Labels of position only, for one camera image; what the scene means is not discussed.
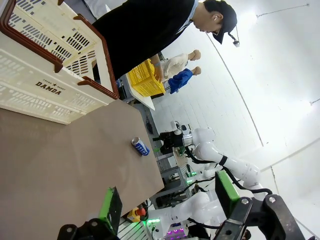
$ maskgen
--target black jacket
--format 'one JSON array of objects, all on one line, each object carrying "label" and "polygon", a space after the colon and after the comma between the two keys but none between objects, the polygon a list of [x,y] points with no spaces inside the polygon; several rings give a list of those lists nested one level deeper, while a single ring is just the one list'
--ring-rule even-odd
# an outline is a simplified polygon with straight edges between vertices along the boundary
[{"label": "black jacket", "polygon": [[128,0],[93,26],[104,36],[115,79],[159,53],[180,34],[195,0]]}]

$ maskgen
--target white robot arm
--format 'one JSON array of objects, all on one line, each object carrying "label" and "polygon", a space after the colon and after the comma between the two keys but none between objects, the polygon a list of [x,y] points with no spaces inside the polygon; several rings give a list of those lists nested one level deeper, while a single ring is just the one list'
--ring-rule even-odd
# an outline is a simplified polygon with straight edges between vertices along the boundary
[{"label": "white robot arm", "polygon": [[[243,181],[243,186],[249,190],[256,190],[263,188],[259,183],[260,170],[257,166],[247,161],[230,158],[218,151],[213,143],[215,133],[211,128],[197,128],[188,135],[183,135],[184,145],[194,145],[194,155],[199,160],[215,162],[231,171],[234,177]],[[216,169],[214,164],[210,163],[205,168],[202,174],[197,174],[187,180],[203,180],[215,175]],[[255,193],[254,197],[260,201],[265,198],[266,194]]]},{"label": "white robot arm", "polygon": [[[190,134],[182,135],[184,146],[194,145],[194,155],[199,160],[215,162],[225,168],[228,168],[234,177],[243,181],[243,186],[249,190],[261,189],[259,183],[260,170],[254,164],[249,162],[229,158],[220,153],[213,144],[215,133],[211,128],[197,128]],[[209,163],[205,166],[203,173],[197,174],[190,180],[208,179],[215,175],[215,163]],[[266,194],[255,193],[254,197],[263,200]],[[219,225],[226,217],[215,191],[198,192],[188,200],[176,205],[175,207],[167,207],[163,209],[149,210],[148,228],[155,227],[154,238],[158,239],[166,235],[169,227],[173,223],[192,218],[199,223],[216,223]]]}]

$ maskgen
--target blue can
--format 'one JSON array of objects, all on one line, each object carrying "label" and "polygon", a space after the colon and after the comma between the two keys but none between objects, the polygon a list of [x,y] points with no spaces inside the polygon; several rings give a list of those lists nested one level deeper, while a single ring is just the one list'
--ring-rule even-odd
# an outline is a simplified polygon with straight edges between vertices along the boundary
[{"label": "blue can", "polygon": [[131,144],[134,146],[134,148],[141,153],[143,156],[147,156],[150,153],[149,148],[140,140],[139,137],[134,137],[131,140]]}]

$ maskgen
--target black cap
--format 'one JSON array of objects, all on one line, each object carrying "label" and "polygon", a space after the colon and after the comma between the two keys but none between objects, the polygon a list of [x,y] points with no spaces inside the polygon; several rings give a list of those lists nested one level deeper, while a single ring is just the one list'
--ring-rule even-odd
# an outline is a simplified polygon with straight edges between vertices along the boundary
[{"label": "black cap", "polygon": [[230,33],[237,25],[237,14],[235,10],[225,1],[215,1],[216,11],[223,16],[222,27],[218,35],[213,34],[215,40],[222,44],[225,33]]}]

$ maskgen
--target yellow plastic crate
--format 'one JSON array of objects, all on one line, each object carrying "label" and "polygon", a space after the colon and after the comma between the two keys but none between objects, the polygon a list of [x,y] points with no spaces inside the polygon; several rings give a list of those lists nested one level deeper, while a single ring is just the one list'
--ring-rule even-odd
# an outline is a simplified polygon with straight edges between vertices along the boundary
[{"label": "yellow plastic crate", "polygon": [[131,86],[144,97],[164,94],[166,92],[164,85],[155,79],[154,72],[155,68],[151,62],[144,61],[128,73]]}]

